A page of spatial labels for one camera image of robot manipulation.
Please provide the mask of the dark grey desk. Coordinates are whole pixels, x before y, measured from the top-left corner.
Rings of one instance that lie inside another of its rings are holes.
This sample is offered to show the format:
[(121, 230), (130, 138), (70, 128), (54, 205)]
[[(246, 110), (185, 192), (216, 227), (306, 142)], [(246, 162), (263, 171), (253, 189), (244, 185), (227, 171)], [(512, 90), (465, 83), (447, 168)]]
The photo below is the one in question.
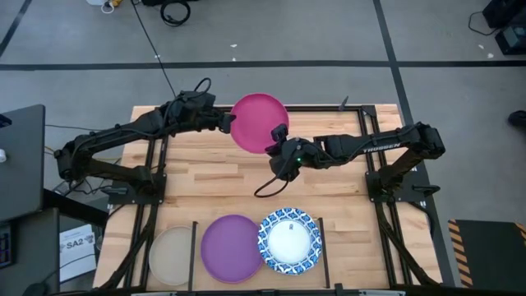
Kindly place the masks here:
[(0, 127), (0, 221), (40, 210), (44, 190), (44, 124), (42, 104), (3, 114), (11, 123)]

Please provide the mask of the dark grey cabinet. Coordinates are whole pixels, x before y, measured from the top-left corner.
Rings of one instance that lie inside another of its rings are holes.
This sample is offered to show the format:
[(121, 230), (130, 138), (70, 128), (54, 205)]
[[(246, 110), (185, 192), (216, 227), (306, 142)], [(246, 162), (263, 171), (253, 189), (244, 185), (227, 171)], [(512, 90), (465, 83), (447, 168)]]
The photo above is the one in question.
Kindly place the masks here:
[(59, 214), (47, 209), (15, 220), (15, 262), (0, 269), (0, 296), (22, 296), (33, 284), (59, 291)]

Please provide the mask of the purple plastic plate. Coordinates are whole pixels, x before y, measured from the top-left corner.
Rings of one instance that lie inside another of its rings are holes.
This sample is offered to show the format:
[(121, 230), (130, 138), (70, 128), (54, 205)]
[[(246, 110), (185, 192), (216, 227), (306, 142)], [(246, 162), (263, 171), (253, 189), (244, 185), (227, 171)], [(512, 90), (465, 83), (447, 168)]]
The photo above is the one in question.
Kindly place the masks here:
[(257, 247), (258, 226), (243, 215), (225, 215), (215, 220), (201, 240), (201, 260), (216, 280), (238, 284), (261, 268)]

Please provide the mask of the pink plastic plate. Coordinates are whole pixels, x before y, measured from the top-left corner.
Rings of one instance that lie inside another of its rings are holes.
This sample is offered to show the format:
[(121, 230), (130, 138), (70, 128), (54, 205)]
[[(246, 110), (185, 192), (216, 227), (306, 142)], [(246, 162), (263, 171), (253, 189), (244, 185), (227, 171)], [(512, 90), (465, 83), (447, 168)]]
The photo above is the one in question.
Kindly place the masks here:
[(231, 137), (243, 150), (265, 154), (275, 144), (271, 132), (280, 124), (289, 125), (288, 112), (272, 95), (254, 93), (242, 97), (232, 108)]

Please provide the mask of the person's black shoe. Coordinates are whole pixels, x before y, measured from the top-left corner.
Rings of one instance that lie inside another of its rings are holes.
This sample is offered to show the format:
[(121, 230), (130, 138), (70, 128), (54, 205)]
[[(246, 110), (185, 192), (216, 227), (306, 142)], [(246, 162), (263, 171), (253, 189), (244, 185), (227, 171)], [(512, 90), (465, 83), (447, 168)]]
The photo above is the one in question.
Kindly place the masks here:
[(514, 111), (508, 116), (507, 121), (510, 125), (514, 127), (526, 128), (526, 111)]

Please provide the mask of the black box with hazard stripes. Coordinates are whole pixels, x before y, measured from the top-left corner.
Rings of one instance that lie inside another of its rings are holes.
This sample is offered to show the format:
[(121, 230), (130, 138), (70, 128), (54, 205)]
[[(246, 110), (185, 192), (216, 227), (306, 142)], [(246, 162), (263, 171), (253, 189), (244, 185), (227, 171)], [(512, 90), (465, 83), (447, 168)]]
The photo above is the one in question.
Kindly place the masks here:
[(449, 220), (448, 230), (463, 287), (526, 294), (526, 226)]

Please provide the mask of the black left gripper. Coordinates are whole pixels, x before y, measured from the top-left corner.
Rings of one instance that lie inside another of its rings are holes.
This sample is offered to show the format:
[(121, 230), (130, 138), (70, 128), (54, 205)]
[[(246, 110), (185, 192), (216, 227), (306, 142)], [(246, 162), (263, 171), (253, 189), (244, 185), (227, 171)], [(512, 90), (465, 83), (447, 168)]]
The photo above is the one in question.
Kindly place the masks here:
[(216, 108), (202, 110), (196, 117), (196, 130), (219, 130), (222, 133), (230, 133), (233, 121), (236, 116), (231, 113), (224, 113)]

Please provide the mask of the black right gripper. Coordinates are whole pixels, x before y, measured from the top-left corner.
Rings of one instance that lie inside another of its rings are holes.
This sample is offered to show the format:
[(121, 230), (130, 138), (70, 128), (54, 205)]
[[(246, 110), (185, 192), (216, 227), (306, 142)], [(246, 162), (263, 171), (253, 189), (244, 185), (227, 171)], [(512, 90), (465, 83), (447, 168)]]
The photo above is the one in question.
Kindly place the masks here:
[(292, 182), (300, 174), (301, 167), (325, 168), (321, 147), (300, 137), (287, 139), (286, 124), (281, 123), (270, 134), (275, 143), (266, 147), (265, 152), (270, 157), (270, 168), (277, 179)]

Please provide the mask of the white printed paper sheet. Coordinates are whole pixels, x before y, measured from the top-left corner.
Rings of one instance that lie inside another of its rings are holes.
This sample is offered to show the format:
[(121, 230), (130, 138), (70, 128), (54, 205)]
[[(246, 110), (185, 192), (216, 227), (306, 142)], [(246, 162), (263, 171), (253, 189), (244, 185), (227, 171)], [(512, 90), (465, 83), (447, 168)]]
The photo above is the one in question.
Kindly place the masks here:
[(89, 224), (59, 235), (59, 280), (61, 283), (96, 269), (95, 233)]

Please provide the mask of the black floor equipment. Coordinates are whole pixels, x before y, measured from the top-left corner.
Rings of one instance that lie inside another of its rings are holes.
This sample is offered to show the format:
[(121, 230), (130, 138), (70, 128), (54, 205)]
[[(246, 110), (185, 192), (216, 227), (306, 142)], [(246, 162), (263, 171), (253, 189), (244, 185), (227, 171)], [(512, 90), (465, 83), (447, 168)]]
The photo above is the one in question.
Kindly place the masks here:
[(526, 0), (491, 0), (482, 15), (504, 55), (526, 55)]

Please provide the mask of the wooden shelf with black legs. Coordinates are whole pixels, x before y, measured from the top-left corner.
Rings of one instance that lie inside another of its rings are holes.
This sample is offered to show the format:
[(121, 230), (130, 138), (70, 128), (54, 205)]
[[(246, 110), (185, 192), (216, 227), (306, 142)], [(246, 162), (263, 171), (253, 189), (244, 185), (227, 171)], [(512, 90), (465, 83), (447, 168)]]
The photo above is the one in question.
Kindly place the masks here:
[(257, 248), (257, 229), (263, 219), (263, 215), (231, 214), (199, 223), (194, 291), (327, 287), (323, 260), (302, 275), (282, 275), (264, 263)]

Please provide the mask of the clear beige plastic plate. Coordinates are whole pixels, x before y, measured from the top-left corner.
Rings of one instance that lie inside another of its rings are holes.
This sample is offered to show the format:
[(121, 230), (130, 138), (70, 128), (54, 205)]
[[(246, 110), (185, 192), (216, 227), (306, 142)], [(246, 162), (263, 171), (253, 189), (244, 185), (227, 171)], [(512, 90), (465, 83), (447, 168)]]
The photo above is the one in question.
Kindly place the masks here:
[(189, 281), (192, 230), (175, 226), (157, 236), (149, 252), (149, 266), (161, 283), (177, 286)]

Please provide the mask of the blue patterned paper bowl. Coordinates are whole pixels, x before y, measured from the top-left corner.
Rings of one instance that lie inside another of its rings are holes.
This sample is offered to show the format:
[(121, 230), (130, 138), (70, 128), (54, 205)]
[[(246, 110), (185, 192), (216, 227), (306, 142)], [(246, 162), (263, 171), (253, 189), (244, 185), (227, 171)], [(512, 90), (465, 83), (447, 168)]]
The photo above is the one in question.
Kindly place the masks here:
[(307, 212), (284, 207), (261, 221), (257, 247), (271, 270), (283, 275), (302, 275), (319, 262), (323, 242), (319, 227)]

